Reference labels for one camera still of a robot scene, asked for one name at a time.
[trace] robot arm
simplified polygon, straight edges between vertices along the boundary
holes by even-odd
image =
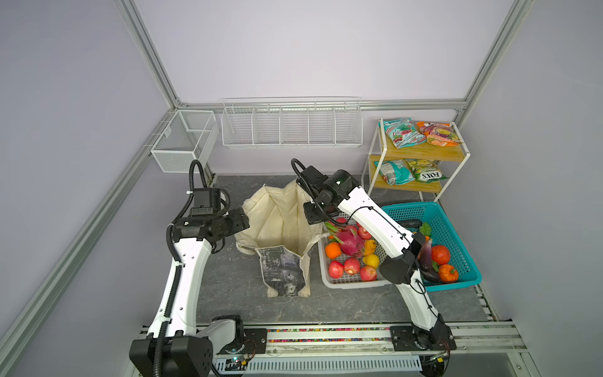
[[[189,171],[191,196],[175,224],[168,227],[168,246],[175,251],[161,304],[147,338],[134,340],[130,346],[130,359],[144,377],[207,376],[214,368],[212,358],[220,350],[244,347],[244,328],[238,315],[215,318],[197,333],[197,300],[207,259],[219,251],[218,241],[223,243],[225,237],[249,228],[249,219],[241,208],[229,210],[225,191],[192,187],[196,163],[193,161]],[[193,198],[189,216],[181,217]]]
[[[347,171],[339,170],[327,177],[313,166],[306,168],[298,160],[292,160],[291,165],[298,175],[297,183],[312,197],[312,202],[304,204],[310,224],[329,221],[331,213],[343,212],[362,224],[384,248],[387,258],[379,271],[400,291],[411,314],[417,347],[455,349],[452,332],[431,303],[415,262],[425,238],[413,235],[392,220]]]

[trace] wooden shelf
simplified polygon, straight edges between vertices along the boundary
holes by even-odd
[[[369,174],[369,179],[373,179],[374,174],[377,170],[377,167],[375,166],[374,162],[377,161],[379,162],[379,159],[381,158],[381,156],[376,155],[376,154],[372,154],[368,157],[368,170],[370,172]],[[399,158],[390,158],[390,157],[386,157],[384,161],[392,161],[392,160],[399,160]],[[422,182],[417,182],[416,180],[412,181],[412,182],[408,182],[405,185],[389,185],[386,181],[383,180],[383,177],[381,176],[380,173],[378,173],[379,176],[377,177],[377,180],[375,181],[375,186],[376,188],[385,188],[385,189],[393,189],[393,190],[405,190],[405,191],[422,191],[422,192],[435,192],[438,193],[442,190],[442,185],[440,184],[440,181],[437,182],[432,182],[432,183],[422,183]]]
[[[389,160],[427,159],[434,161],[439,160],[461,162],[465,158],[460,145],[457,145],[456,147],[438,147],[437,145],[422,143],[413,147],[396,149],[396,146],[391,141],[389,136],[385,135],[385,140],[387,143],[387,153],[385,154],[385,158]]]

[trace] snack bag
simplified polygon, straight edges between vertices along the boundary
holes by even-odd
[[[385,133],[398,149],[421,144],[426,140],[425,136],[418,132],[410,121],[410,118],[383,121]]]
[[[417,122],[417,127],[423,135],[427,136],[429,144],[439,147],[454,147],[462,143],[449,123]]]
[[[379,161],[375,161],[374,164],[378,166]],[[379,172],[388,185],[404,185],[414,181],[410,170],[407,169],[402,160],[383,161]]]
[[[412,173],[416,180],[423,183],[431,183],[441,179],[447,179],[441,170],[438,169],[438,165],[431,160],[415,160],[407,159],[408,165],[411,167]]]

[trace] teal plastic basket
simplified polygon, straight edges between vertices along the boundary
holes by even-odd
[[[467,288],[482,281],[482,274],[438,203],[426,201],[393,204],[383,207],[383,210],[396,221],[418,218],[424,223],[429,223],[434,245],[444,245],[450,250],[449,264],[452,264],[458,271],[458,281],[449,284],[434,284],[425,281],[425,288],[428,292]]]

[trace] gray marble floor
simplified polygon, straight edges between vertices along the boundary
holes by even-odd
[[[232,206],[240,206],[262,185],[284,187],[294,176],[219,176],[215,187],[228,190]],[[418,201],[416,192],[375,189],[379,205]],[[424,194],[432,200],[431,194]],[[225,314],[240,314],[246,323],[272,322],[408,322],[410,314],[392,285],[355,290],[332,289],[321,279],[318,249],[310,251],[311,296],[266,297],[259,258],[239,252],[234,237],[207,261],[199,292],[197,322],[206,324]],[[470,288],[433,292],[434,305],[447,321],[485,321],[486,316]]]

